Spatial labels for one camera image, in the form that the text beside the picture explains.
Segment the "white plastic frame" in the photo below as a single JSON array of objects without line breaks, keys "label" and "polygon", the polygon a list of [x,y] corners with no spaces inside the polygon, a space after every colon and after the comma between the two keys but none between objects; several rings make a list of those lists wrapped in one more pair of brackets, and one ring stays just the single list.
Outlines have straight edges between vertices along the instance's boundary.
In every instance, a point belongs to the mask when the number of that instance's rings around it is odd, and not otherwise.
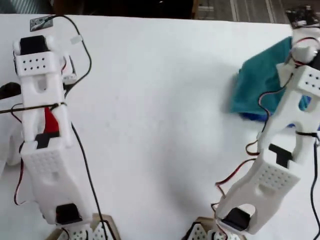
[{"label": "white plastic frame", "polygon": [[[13,44],[17,75],[21,82],[24,107],[52,105],[65,102],[62,66],[52,37],[45,38],[50,51],[19,55],[20,41]],[[75,204],[82,221],[64,227],[82,226],[92,221],[88,196],[77,181],[69,164],[69,151],[75,135],[72,132],[67,106],[61,104],[52,110],[58,122],[59,137],[49,140],[48,146],[37,149],[35,137],[44,110],[26,110],[22,113],[24,144],[21,157],[29,171],[33,194],[43,217],[49,224],[56,224],[56,208]]]}]

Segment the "circuit board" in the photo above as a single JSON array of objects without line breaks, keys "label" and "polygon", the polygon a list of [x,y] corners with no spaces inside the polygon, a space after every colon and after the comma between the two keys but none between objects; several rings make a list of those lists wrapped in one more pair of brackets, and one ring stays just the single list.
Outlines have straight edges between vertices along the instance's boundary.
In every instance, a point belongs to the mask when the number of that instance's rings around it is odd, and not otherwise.
[{"label": "circuit board", "polygon": [[319,19],[310,5],[294,7],[285,13],[293,29],[319,24]]}]

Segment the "blue cloth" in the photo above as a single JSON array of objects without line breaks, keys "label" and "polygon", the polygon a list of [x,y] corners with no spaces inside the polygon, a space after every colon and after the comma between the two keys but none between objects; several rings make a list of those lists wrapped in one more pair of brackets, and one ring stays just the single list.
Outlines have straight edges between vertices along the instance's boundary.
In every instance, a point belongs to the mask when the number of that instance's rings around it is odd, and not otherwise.
[{"label": "blue cloth", "polygon": [[[291,49],[291,37],[287,37],[258,55],[250,58],[239,70],[231,96],[230,111],[250,120],[265,121],[266,112],[259,107],[259,96],[280,89],[276,65],[283,63]],[[284,91],[263,97],[261,104],[274,113]],[[310,99],[303,96],[299,108],[307,108]]]}]

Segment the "white plastic part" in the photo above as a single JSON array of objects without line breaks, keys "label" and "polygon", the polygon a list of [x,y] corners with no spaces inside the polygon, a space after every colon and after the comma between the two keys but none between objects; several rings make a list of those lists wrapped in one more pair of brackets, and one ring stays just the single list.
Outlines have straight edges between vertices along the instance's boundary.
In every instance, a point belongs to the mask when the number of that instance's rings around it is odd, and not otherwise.
[{"label": "white plastic part", "polygon": [[294,60],[308,64],[315,58],[318,53],[318,49],[319,46],[318,48],[316,46],[294,47],[291,50],[291,54]]},{"label": "white plastic part", "polygon": [[103,224],[105,227],[107,239],[105,237],[103,225],[100,222],[93,232],[91,228],[88,229],[84,227],[79,230],[66,229],[69,233],[70,239],[68,239],[67,233],[63,231],[57,240],[116,240],[113,238],[111,234],[111,230],[109,229],[109,226],[105,222]]},{"label": "white plastic part", "polygon": [[36,141],[25,142],[21,157],[28,169],[33,194],[49,224],[56,224],[56,207],[74,203],[83,223],[92,220],[87,197],[68,165],[68,149],[61,137],[51,138],[46,148],[37,149]]},{"label": "white plastic part", "polygon": [[100,222],[92,234],[92,240],[116,240],[113,238],[111,234],[111,230],[109,229],[109,226],[105,222],[103,224],[105,227],[107,239],[105,237],[103,225]]},{"label": "white plastic part", "polygon": [[[240,237],[238,237],[237,234],[231,233],[227,230],[225,230],[225,233],[228,235],[228,240],[240,240]],[[211,236],[211,238],[209,237],[209,233],[208,233],[207,240],[225,240],[226,239],[226,235],[221,231],[210,233],[210,236]]]},{"label": "white plastic part", "polygon": [[13,42],[13,52],[16,56],[20,55],[20,40]]},{"label": "white plastic part", "polygon": [[57,240],[91,240],[92,239],[92,229],[88,225],[83,225],[81,227],[65,228],[62,231]]},{"label": "white plastic part", "polygon": [[63,56],[63,65],[64,64],[65,67],[62,70],[63,83],[66,85],[74,84],[77,81],[77,74],[72,64],[71,57],[67,53]]},{"label": "white plastic part", "polygon": [[207,233],[200,223],[193,226],[191,233],[187,240],[206,240]]},{"label": "white plastic part", "polygon": [[21,82],[24,107],[59,104],[51,112],[58,122],[59,136],[48,140],[48,145],[37,148],[36,136],[39,131],[44,110],[26,110],[22,113],[24,144],[21,157],[30,173],[32,189],[40,211],[49,224],[61,226],[56,220],[57,206],[75,204],[81,221],[65,224],[71,228],[92,221],[92,210],[83,186],[77,181],[71,165],[71,150],[75,135],[72,132],[67,106],[64,104],[64,89],[59,56],[46,51],[16,56],[15,64]]},{"label": "white plastic part", "polygon": [[[59,56],[52,51],[16,56],[17,74],[21,81],[24,107],[63,103],[65,101]],[[37,134],[39,116],[43,109],[24,111],[22,115],[25,141],[33,141]],[[65,144],[72,145],[71,125],[67,107],[53,111]]]},{"label": "white plastic part", "polygon": [[250,204],[255,207],[249,226],[245,230],[255,234],[277,212],[285,195],[300,180],[301,166],[294,161],[288,162],[288,168],[276,163],[276,153],[264,149],[254,161],[249,172],[232,185],[226,198],[220,199],[216,209],[218,223],[224,229],[242,235],[223,222],[228,213],[236,207]]},{"label": "white plastic part", "polygon": [[[307,110],[299,109],[303,95],[311,97]],[[304,65],[299,67],[288,83],[282,99],[266,123],[258,140],[258,151],[267,149],[272,138],[289,124],[295,124],[298,132],[316,133],[320,124],[320,71]],[[312,150],[315,139],[310,136],[296,135],[293,159],[303,163],[305,156]]]},{"label": "white plastic part", "polygon": [[39,52],[15,57],[19,77],[56,73],[61,70],[59,58],[52,51]]}]

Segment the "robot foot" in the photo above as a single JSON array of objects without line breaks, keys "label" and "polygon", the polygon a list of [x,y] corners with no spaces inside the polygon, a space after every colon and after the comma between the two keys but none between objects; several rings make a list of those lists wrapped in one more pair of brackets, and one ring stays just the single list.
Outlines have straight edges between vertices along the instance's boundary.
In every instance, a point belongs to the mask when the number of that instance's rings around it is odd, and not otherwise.
[{"label": "robot foot", "polygon": [[[107,240],[121,240],[116,224],[109,215],[102,215],[107,233]],[[46,240],[106,240],[103,225],[98,214],[93,214],[90,224],[90,233],[87,230],[56,229]]]},{"label": "robot foot", "polygon": [[238,236],[227,230],[226,235],[219,230],[216,221],[208,217],[198,217],[186,232],[182,240],[247,240],[245,236]]}]

